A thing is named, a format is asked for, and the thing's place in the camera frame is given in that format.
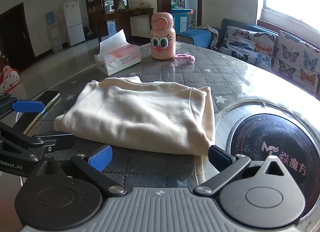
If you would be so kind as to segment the left butterfly print cushion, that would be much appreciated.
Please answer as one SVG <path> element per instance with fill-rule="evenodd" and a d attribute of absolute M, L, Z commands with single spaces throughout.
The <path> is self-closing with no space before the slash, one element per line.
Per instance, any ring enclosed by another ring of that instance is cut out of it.
<path fill-rule="evenodd" d="M 275 43 L 274 34 L 227 26 L 219 52 L 270 72 Z"/>

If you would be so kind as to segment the butterfly print cushion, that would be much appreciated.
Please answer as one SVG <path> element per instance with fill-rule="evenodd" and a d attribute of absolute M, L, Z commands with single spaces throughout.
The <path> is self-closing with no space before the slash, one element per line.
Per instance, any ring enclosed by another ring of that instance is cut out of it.
<path fill-rule="evenodd" d="M 274 34 L 227 26 L 219 52 L 270 72 L 275 43 Z"/>
<path fill-rule="evenodd" d="M 272 70 L 282 78 L 319 95 L 319 49 L 279 31 Z"/>

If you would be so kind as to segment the blue white small cabinet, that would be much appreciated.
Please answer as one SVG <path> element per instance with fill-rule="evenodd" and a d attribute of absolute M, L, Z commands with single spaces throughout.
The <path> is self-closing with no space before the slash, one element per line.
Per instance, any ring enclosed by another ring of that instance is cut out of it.
<path fill-rule="evenodd" d="M 190 15 L 193 14 L 191 8 L 173 8 L 171 14 L 174 19 L 174 29 L 177 34 L 189 30 Z"/>

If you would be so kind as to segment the right butterfly print cushion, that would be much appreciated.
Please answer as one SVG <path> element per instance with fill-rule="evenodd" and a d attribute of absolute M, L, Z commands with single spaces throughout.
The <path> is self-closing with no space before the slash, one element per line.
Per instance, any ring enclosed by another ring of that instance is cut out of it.
<path fill-rule="evenodd" d="M 319 95 L 319 49 L 279 31 L 272 70 L 282 78 Z"/>

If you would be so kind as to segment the dark blue sofa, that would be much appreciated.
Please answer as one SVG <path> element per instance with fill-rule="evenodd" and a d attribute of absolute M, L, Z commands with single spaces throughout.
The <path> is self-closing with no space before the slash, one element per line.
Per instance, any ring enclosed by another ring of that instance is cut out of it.
<path fill-rule="evenodd" d="M 237 58 L 319 95 L 319 48 L 291 33 L 223 19 L 220 28 L 199 26 L 177 34 L 177 40 Z"/>

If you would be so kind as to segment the cream sweatshirt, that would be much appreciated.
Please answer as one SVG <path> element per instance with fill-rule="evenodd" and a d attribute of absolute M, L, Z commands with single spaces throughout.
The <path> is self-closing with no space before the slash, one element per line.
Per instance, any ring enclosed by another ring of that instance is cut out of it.
<path fill-rule="evenodd" d="M 205 156 L 215 141 L 211 88 L 137 76 L 91 81 L 54 129 L 140 151 Z"/>

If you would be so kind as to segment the dark wooden display cabinet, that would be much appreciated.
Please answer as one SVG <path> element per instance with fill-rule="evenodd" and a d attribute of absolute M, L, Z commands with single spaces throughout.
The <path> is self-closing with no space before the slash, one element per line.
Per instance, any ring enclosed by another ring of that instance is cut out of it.
<path fill-rule="evenodd" d="M 131 44 L 146 44 L 150 40 L 132 34 L 131 18 L 147 16 L 151 21 L 153 8 L 140 3 L 138 7 L 130 8 L 129 0 L 85 0 L 89 28 L 103 41 L 115 32 L 123 30 L 126 39 Z"/>

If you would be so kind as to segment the grey blanket on sofa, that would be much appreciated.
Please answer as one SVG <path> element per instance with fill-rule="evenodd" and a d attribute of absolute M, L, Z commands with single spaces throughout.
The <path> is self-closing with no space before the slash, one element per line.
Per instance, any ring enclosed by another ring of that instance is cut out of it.
<path fill-rule="evenodd" d="M 194 44 L 196 46 L 205 47 L 207 49 L 215 49 L 219 41 L 219 30 L 208 25 L 201 25 L 195 28 L 196 38 Z"/>

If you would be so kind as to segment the polka dot fabric bag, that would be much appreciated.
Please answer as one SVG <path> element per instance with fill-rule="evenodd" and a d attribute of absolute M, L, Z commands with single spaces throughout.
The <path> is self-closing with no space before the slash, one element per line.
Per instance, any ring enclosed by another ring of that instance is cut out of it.
<path fill-rule="evenodd" d="M 10 66 L 5 66 L 1 73 L 0 92 L 1 94 L 10 92 L 21 81 L 17 70 Z"/>

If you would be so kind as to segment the grey quilted star tablecloth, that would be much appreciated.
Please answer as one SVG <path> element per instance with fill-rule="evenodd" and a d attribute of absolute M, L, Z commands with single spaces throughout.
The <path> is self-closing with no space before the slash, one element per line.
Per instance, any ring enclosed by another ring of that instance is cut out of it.
<path fill-rule="evenodd" d="M 29 135 L 71 132 L 58 160 L 113 147 L 105 175 L 132 186 L 208 179 L 210 145 L 254 160 L 277 155 L 301 189 L 319 190 L 319 101 L 277 75 L 214 51 L 179 45 L 196 62 L 142 62 L 106 77 L 91 67 L 54 87 L 61 94 Z"/>

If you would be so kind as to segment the water dispenser with blue bottle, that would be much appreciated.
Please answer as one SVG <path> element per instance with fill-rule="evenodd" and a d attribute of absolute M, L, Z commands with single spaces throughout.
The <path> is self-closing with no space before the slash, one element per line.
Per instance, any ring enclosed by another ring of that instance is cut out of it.
<path fill-rule="evenodd" d="M 53 53 L 58 53 L 63 50 L 63 47 L 54 12 L 49 12 L 46 14 L 46 24 L 52 51 Z"/>

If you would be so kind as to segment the white refrigerator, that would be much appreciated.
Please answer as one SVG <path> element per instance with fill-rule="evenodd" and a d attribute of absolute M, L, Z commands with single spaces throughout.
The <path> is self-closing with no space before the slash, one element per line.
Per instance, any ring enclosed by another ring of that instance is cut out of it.
<path fill-rule="evenodd" d="M 70 47 L 85 41 L 79 0 L 64 2 L 61 6 L 62 22 L 65 27 L 67 43 Z"/>

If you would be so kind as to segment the white pink tissue pack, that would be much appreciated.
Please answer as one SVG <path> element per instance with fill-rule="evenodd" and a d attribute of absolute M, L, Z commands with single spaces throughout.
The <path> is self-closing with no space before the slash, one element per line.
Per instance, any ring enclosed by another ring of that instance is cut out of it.
<path fill-rule="evenodd" d="M 127 42 L 124 30 L 100 42 L 100 51 L 94 59 L 97 69 L 107 76 L 142 61 L 140 47 Z"/>

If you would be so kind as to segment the round black induction cooktop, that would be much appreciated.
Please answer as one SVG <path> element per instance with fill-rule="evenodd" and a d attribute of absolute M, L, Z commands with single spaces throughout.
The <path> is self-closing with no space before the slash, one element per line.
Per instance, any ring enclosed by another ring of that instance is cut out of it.
<path fill-rule="evenodd" d="M 217 114 L 216 144 L 255 161 L 278 157 L 304 194 L 302 219 L 319 220 L 319 129 L 307 119 L 267 101 L 239 101 Z"/>

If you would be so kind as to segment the pink cartoon face bottle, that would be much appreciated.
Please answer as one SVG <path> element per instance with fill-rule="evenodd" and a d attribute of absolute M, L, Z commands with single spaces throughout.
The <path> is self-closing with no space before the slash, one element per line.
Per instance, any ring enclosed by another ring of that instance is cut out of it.
<path fill-rule="evenodd" d="M 176 55 L 176 32 L 170 13 L 152 15 L 150 31 L 151 55 L 156 60 L 170 60 Z"/>

